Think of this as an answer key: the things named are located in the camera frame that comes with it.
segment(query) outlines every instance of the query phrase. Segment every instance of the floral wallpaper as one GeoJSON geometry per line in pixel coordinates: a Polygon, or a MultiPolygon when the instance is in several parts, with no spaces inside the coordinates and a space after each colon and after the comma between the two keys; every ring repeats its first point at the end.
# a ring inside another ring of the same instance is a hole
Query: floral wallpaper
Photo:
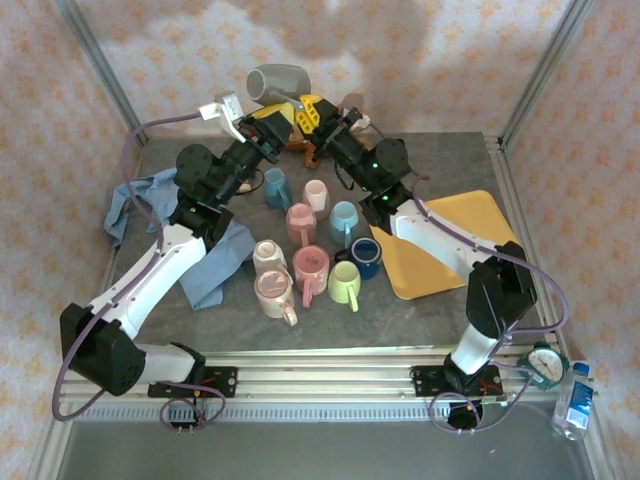
{"type": "Polygon", "coordinates": [[[126,132],[53,0],[0,4],[0,478],[25,477],[61,362],[58,316],[89,301],[126,132]]]}
{"type": "MultiPolygon", "coordinates": [[[[387,131],[507,123],[569,0],[80,0],[142,121],[195,111],[224,90],[245,111],[247,72],[301,65],[314,93],[346,93],[387,131]]],[[[212,124],[171,127],[217,132],[212,124]]]]}
{"type": "Polygon", "coordinates": [[[640,472],[639,31],[637,1],[597,2],[509,154],[629,478],[640,472]]]}

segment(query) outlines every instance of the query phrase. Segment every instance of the yellow object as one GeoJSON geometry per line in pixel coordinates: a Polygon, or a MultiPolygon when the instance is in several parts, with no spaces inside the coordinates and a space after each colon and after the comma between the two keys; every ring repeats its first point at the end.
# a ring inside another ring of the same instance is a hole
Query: yellow object
{"type": "Polygon", "coordinates": [[[301,95],[300,103],[304,106],[304,112],[296,110],[296,125],[302,130],[302,133],[310,134],[320,125],[320,114],[313,106],[322,100],[320,95],[301,95]]]}
{"type": "MultiPolygon", "coordinates": [[[[517,241],[493,197],[482,190],[425,202],[427,207],[468,232],[502,245],[517,241]]],[[[395,294],[403,300],[431,295],[465,283],[449,267],[406,240],[377,227],[373,237],[382,246],[382,261],[395,294]]]]}
{"type": "Polygon", "coordinates": [[[266,118],[276,112],[281,113],[282,116],[286,118],[291,125],[294,124],[293,105],[291,105],[290,103],[276,103],[275,105],[269,105],[268,107],[256,110],[251,114],[251,116],[253,118],[260,119],[266,118]]]}

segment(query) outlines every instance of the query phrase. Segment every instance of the mug handle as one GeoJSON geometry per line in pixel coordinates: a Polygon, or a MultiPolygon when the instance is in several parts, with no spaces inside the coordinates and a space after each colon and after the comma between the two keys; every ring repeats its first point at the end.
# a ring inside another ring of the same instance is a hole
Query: mug handle
{"type": "Polygon", "coordinates": [[[333,256],[333,261],[335,263],[343,262],[345,260],[349,260],[349,249],[345,248],[344,250],[340,250],[333,256]]]}
{"type": "Polygon", "coordinates": [[[282,208],[284,208],[284,211],[286,212],[291,208],[291,199],[284,189],[284,184],[278,188],[278,195],[280,195],[280,199],[282,200],[282,208]]]}
{"type": "Polygon", "coordinates": [[[282,318],[290,327],[298,323],[298,315],[289,302],[282,302],[282,318]]]}
{"type": "Polygon", "coordinates": [[[351,227],[349,225],[344,226],[344,248],[351,246],[351,227]]]}
{"type": "Polygon", "coordinates": [[[302,287],[302,306],[309,308],[311,306],[311,280],[305,279],[302,287]]]}
{"type": "Polygon", "coordinates": [[[349,293],[349,306],[351,307],[351,311],[358,311],[358,297],[356,296],[356,292],[354,291],[352,286],[347,287],[347,292],[349,293]]]}

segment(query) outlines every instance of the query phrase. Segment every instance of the brown object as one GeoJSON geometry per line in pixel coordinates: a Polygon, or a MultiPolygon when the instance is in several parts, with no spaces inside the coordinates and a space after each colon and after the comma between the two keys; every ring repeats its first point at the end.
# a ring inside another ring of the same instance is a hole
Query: brown object
{"type": "MultiPolygon", "coordinates": [[[[352,109],[356,107],[358,110],[362,112],[362,108],[364,107],[364,98],[359,93],[348,93],[342,99],[342,102],[338,104],[338,110],[343,111],[344,109],[352,109]]],[[[354,133],[360,133],[362,130],[356,129],[354,133]]],[[[369,139],[364,137],[358,137],[358,140],[362,142],[367,150],[371,150],[373,148],[373,144],[369,141],[369,139]]],[[[309,140],[305,140],[304,136],[300,129],[296,126],[293,127],[293,131],[289,136],[289,143],[285,147],[285,150],[289,150],[292,152],[304,152],[304,164],[307,168],[315,170],[318,168],[320,161],[313,161],[313,156],[315,154],[315,147],[309,142],[309,140]]]]}

